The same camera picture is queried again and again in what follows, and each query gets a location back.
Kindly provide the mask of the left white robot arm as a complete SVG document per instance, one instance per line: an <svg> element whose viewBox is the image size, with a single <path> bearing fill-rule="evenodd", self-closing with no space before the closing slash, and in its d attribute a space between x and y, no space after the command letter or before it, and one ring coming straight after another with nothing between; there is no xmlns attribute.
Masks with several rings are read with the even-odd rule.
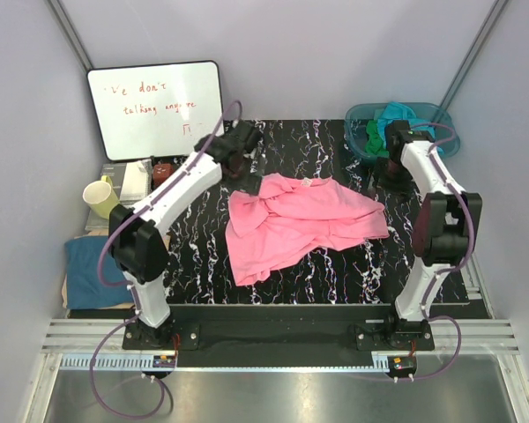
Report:
<svg viewBox="0 0 529 423"><path fill-rule="evenodd" d="M109 237L98 262L98 277L103 278L104 257L111 256L123 272L123 284L135 305L133 324L152 348L161 349L177 340L164 289L168 265L164 236L199 196L224 180L256 195L262 177L250 172L250 157L262 139L256 126L235 121L222 135L202 137L179 169L150 195L131 207L118 205L110 212Z"/></svg>

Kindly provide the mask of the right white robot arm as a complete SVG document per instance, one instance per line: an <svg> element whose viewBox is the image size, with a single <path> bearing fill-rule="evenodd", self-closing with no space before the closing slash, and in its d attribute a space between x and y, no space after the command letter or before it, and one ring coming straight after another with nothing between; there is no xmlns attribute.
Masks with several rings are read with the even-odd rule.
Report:
<svg viewBox="0 0 529 423"><path fill-rule="evenodd" d="M471 258L483 200L464 189L438 153L425 125L395 120L385 130L388 157L377 161L373 184L399 194L416 188L421 208L411 235L414 264L384 323L372 334L376 347L409 351L429 346L430 309L446 278Z"/></svg>

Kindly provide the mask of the pink t shirt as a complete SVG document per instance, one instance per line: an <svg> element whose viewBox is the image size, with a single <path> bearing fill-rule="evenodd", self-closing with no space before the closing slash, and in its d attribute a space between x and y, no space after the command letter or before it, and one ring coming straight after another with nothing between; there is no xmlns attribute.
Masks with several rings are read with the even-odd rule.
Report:
<svg viewBox="0 0 529 423"><path fill-rule="evenodd" d="M384 205L332 178L264 177L257 195L228 200L226 242L237 286L253 286L317 248L341 251L385 239Z"/></svg>

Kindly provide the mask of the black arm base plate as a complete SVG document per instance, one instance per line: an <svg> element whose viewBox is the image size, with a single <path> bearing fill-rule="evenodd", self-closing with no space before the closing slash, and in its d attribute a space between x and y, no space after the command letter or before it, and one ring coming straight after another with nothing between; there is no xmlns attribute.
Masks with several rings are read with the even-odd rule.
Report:
<svg viewBox="0 0 529 423"><path fill-rule="evenodd" d="M388 305L173 305L159 329L132 323L126 350L178 349L181 369L369 366L372 352L430 352L428 323L399 323Z"/></svg>

